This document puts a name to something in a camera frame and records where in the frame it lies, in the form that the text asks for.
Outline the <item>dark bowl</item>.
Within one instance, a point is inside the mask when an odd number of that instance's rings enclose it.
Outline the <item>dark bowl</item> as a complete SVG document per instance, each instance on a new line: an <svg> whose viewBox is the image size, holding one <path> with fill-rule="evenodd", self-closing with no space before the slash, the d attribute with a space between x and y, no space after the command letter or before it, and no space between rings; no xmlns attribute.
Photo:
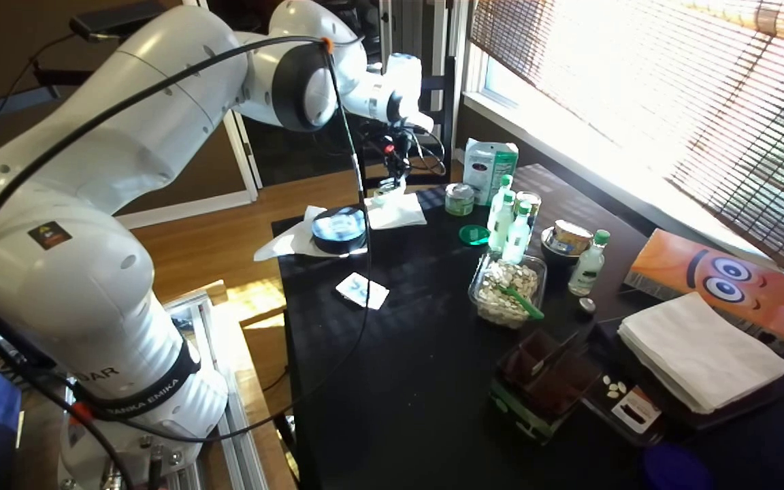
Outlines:
<svg viewBox="0 0 784 490"><path fill-rule="evenodd" d="M579 255L569 255L559 252L557 249L551 248L551 239L555 232L555 227L547 227L542 230L540 236L540 247L542 249L542 256L544 262L549 267L556 267L556 269L569 269L578 263Z"/></svg>

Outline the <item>stack of white napkins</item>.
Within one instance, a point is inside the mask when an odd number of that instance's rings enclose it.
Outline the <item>stack of white napkins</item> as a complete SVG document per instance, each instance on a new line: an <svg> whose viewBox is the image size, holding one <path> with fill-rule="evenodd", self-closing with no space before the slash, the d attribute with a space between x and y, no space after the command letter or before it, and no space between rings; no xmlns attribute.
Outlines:
<svg viewBox="0 0 784 490"><path fill-rule="evenodd" d="M784 376L782 357L719 316L697 292L631 314L618 333L697 414L711 414Z"/></svg>

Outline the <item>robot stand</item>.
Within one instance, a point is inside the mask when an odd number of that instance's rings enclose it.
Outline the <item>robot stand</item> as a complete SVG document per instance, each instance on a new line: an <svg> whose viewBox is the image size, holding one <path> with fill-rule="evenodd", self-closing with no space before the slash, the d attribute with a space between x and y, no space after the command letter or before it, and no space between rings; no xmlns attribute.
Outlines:
<svg viewBox="0 0 784 490"><path fill-rule="evenodd" d="M75 419L61 432L62 488L295 490L224 282L162 305L142 285L68 292L53 339Z"/></svg>

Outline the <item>clear container of seeds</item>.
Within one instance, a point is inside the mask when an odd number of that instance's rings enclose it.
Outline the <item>clear container of seeds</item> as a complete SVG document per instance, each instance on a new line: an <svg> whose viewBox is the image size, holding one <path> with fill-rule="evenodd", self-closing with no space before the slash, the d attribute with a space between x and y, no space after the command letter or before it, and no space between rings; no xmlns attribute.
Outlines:
<svg viewBox="0 0 784 490"><path fill-rule="evenodd" d="M542 311L546 286L547 264L538 257L525 255L519 264L503 263L498 253L487 252L480 257L468 289L470 301L482 319L510 329L519 329L535 321L519 304L497 286L513 287Z"/></svg>

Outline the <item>small white tissue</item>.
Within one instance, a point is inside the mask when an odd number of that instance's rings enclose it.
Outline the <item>small white tissue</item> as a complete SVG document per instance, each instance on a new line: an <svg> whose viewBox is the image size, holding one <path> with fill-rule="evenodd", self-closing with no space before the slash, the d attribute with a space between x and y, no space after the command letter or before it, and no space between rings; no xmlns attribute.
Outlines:
<svg viewBox="0 0 784 490"><path fill-rule="evenodd" d="M365 204L372 230L427 224L416 193L371 197Z"/></svg>

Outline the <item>brown divided container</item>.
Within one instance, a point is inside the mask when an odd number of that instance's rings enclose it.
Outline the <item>brown divided container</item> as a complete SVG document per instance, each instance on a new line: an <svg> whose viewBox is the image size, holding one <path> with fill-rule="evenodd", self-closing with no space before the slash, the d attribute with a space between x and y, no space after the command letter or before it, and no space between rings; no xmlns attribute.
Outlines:
<svg viewBox="0 0 784 490"><path fill-rule="evenodd" d="M601 371L580 335L532 332L497 362L489 403L536 444L546 444L598 381Z"/></svg>

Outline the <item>green plastic spoon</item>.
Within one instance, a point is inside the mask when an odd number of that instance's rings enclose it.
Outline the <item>green plastic spoon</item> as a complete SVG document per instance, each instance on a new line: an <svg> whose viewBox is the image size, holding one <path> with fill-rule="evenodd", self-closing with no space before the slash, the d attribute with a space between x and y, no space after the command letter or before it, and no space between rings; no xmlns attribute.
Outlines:
<svg viewBox="0 0 784 490"><path fill-rule="evenodd" d="M520 307L528 314L528 317L531 317L531 319L541 321L545 318L544 313L542 313L538 307L535 307L530 300L523 297L515 288L499 285L497 286L497 289L508 297L512 297L517 302L517 304L519 304Z"/></svg>

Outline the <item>orange book with eyes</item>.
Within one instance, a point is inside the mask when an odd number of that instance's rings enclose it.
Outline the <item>orange book with eyes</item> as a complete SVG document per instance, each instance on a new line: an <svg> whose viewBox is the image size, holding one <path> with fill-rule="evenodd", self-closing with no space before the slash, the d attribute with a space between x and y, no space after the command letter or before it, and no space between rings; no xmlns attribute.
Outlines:
<svg viewBox="0 0 784 490"><path fill-rule="evenodd" d="M656 230L625 284L668 301L697 292L741 331L784 350L784 273Z"/></svg>

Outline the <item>clear scrubbing brush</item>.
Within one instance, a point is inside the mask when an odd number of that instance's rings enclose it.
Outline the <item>clear scrubbing brush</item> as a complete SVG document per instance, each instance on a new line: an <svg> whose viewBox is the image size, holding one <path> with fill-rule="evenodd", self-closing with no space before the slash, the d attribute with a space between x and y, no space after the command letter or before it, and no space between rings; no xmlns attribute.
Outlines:
<svg viewBox="0 0 784 490"><path fill-rule="evenodd" d="M374 208L385 207L386 205L394 205L399 197L406 192L406 179L405 177L393 178L389 177L380 181L379 185L374 189L373 195L370 198L370 205Z"/></svg>

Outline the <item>large white tissue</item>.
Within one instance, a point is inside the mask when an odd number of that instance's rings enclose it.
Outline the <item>large white tissue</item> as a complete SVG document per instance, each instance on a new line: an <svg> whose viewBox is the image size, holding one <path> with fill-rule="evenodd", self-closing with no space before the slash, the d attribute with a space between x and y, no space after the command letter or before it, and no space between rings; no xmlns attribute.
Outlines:
<svg viewBox="0 0 784 490"><path fill-rule="evenodd" d="M253 261L261 263L281 255L311 255L311 257L346 257L353 253L359 254L366 251L366 246L343 251L340 253L327 253L317 246L314 241L313 222L321 213L329 211L327 208L308 206L303 217L281 235L274 237L270 242L261 246L253 254Z"/></svg>

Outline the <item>round black tin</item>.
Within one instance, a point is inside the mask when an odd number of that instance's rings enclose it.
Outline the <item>round black tin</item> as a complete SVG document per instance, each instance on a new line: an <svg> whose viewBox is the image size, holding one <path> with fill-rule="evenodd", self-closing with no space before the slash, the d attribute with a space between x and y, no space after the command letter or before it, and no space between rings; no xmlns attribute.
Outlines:
<svg viewBox="0 0 784 490"><path fill-rule="evenodd" d="M359 207L340 207L321 212L310 223L318 250L331 255L347 255L365 247L366 214Z"/></svg>

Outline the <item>bamboo window blind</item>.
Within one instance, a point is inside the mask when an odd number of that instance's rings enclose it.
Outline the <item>bamboo window blind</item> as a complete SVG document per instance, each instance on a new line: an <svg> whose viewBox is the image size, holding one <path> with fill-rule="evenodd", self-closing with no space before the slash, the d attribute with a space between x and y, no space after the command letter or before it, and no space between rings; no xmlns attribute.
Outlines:
<svg viewBox="0 0 784 490"><path fill-rule="evenodd" d="M784 267L784 0L476 0L469 37Z"/></svg>

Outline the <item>small glass jar green contents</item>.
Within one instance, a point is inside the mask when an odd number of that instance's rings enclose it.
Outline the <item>small glass jar green contents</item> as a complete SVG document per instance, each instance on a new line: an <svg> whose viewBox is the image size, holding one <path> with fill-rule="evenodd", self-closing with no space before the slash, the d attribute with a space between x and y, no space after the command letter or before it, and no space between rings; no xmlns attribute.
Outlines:
<svg viewBox="0 0 784 490"><path fill-rule="evenodd" d="M444 209L450 215L469 215L475 207L475 195L475 189L466 183L450 183L445 188Z"/></svg>

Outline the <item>white and green carton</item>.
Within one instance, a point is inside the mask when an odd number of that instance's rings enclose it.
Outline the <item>white and green carton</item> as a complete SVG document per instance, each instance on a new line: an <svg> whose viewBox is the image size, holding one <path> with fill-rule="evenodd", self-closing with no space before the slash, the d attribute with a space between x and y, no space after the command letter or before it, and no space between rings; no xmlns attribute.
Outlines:
<svg viewBox="0 0 784 490"><path fill-rule="evenodd" d="M463 183L474 191L475 206L488 206L501 177L513 176L519 162L519 147L513 143L477 142L468 139L463 160Z"/></svg>

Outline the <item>tin can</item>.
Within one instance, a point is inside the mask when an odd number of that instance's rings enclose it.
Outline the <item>tin can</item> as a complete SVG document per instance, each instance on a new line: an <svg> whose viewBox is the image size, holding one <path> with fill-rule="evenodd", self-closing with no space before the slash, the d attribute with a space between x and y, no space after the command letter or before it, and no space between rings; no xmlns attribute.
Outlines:
<svg viewBox="0 0 784 490"><path fill-rule="evenodd" d="M551 232L549 245L557 253L581 255L590 247L593 233L570 221L556 220Z"/></svg>

